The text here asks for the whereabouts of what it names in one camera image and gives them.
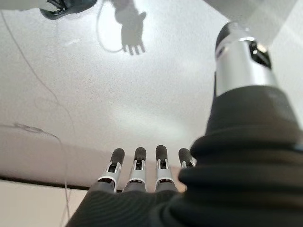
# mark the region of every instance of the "robotic finger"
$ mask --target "robotic finger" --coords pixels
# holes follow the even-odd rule
[[[156,192],[171,190],[178,191],[175,187],[174,180],[172,178],[171,170],[169,167],[167,150],[163,145],[159,145],[156,148]]]
[[[137,148],[134,154],[133,167],[131,169],[130,177],[123,192],[141,191],[146,192],[146,150],[144,148]]]

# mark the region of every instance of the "robotic hand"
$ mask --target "robotic hand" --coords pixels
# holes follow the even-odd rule
[[[124,160],[124,151],[121,148],[114,150],[112,157],[105,172],[98,179],[98,181],[90,188],[89,191],[105,191],[116,193],[117,184],[121,174],[121,167]],[[179,159],[183,168],[193,167],[195,163],[190,155],[190,152],[186,148],[182,148],[179,151]],[[159,145],[156,148],[156,192],[164,190],[171,190],[177,192],[175,182],[171,174],[169,167],[168,156],[166,147]],[[146,150],[144,148],[137,148],[134,155],[134,162],[131,169],[130,177],[123,192],[140,191],[146,192]]]

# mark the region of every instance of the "cable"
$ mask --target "cable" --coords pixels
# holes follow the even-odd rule
[[[102,49],[103,49],[104,51],[109,52],[109,53],[118,53],[118,52],[120,52],[120,51],[123,50],[122,47],[121,47],[121,49],[116,50],[116,51],[109,50],[109,49],[107,49],[107,48],[103,45],[102,39],[101,39],[101,37],[100,37],[99,21],[100,21],[100,16],[101,16],[102,9],[103,9],[103,6],[104,6],[105,1],[106,1],[106,0],[103,0],[103,1],[101,2],[100,10],[99,10],[99,13],[98,13],[98,15],[97,15],[97,22],[96,22],[97,40],[98,40],[100,46],[102,47]]]
[[[26,59],[26,57],[25,57],[25,55],[24,55],[24,53],[23,53],[23,51],[21,50],[21,47],[19,46],[19,44],[17,43],[17,41],[16,41],[16,39],[15,39],[15,37],[14,37],[14,35],[13,35],[13,33],[12,33],[12,31],[11,31],[11,29],[9,28],[9,26],[8,26],[8,24],[7,24],[7,21],[6,21],[6,19],[5,19],[5,17],[4,17],[4,15],[3,15],[3,12],[2,12],[2,10],[0,10],[0,14],[1,14],[1,17],[2,17],[2,19],[3,19],[3,22],[4,22],[4,25],[5,25],[5,27],[6,27],[6,29],[8,30],[8,32],[9,32],[9,34],[10,34],[10,36],[11,36],[11,38],[13,39],[13,41],[14,41],[14,43],[15,43],[15,45],[17,46],[17,48],[18,48],[18,50],[19,50],[19,52],[20,52],[20,54],[21,54],[21,56],[23,57],[23,59],[24,59],[24,61],[26,62],[26,64],[28,65],[28,67],[30,68],[30,70],[32,71],[32,73],[34,74],[34,76],[36,77],[36,79],[54,96],[54,98],[55,98],[55,100],[56,100],[56,104],[57,105],[59,105],[59,106],[61,106],[62,108],[64,108],[66,111],[67,111],[67,114],[69,115],[69,117],[71,118],[71,115],[70,115],[70,113],[69,113],[69,111],[64,107],[64,106],[62,106],[60,103],[59,103],[59,100],[58,100],[58,97],[56,96],[56,94],[38,77],[38,75],[36,74],[36,72],[34,71],[34,69],[33,69],[33,67],[31,66],[31,64],[29,63],[29,61]],[[31,132],[36,132],[36,133],[45,133],[45,134],[47,134],[47,135],[50,135],[50,136],[52,136],[52,137],[54,137],[54,138],[56,138],[58,141],[59,141],[59,143],[60,143],[60,148],[61,148],[61,151],[62,150],[64,150],[63,149],[63,145],[62,145],[62,142],[61,142],[61,140],[57,137],[57,136],[55,136],[55,135],[53,135],[53,134],[51,134],[51,133],[48,133],[48,132],[45,132],[45,131],[43,131],[42,129],[39,129],[39,128],[35,128],[35,127],[30,127],[30,126],[27,126],[27,125],[23,125],[23,124],[18,124],[18,123],[16,123],[15,124],[15,127],[19,127],[19,128],[22,128],[22,129],[24,129],[24,130],[26,130],[26,131],[31,131]],[[70,207],[69,207],[69,199],[68,199],[68,195],[67,195],[67,172],[68,172],[68,161],[67,161],[67,153],[66,153],[66,151],[64,150],[64,154],[65,154],[65,174],[64,174],[64,191],[65,191],[65,200],[66,200],[66,209],[67,209],[67,215],[68,215],[68,219],[70,219],[70,217],[71,217],[71,214],[70,214]]]

